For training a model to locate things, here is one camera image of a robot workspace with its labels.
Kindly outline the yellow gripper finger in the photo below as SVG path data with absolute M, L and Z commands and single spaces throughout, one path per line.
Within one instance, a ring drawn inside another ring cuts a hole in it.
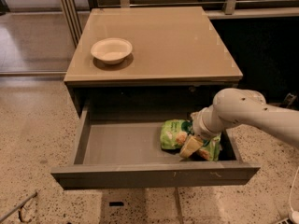
M 204 141 L 196 136 L 189 135 L 182 146 L 179 156 L 182 158 L 189 158 L 194 152 L 196 152 L 202 145 Z

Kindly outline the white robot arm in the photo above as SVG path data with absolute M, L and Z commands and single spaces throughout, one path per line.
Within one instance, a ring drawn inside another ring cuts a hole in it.
M 223 89 L 211 106 L 192 113 L 191 118 L 193 133 L 203 140 L 245 124 L 299 148 L 299 111 L 268 105 L 257 91 Z

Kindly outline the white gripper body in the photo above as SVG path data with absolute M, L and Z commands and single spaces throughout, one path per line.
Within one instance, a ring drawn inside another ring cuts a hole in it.
M 222 123 L 213 107 L 191 113 L 192 129 L 196 136 L 210 140 L 222 131 Z

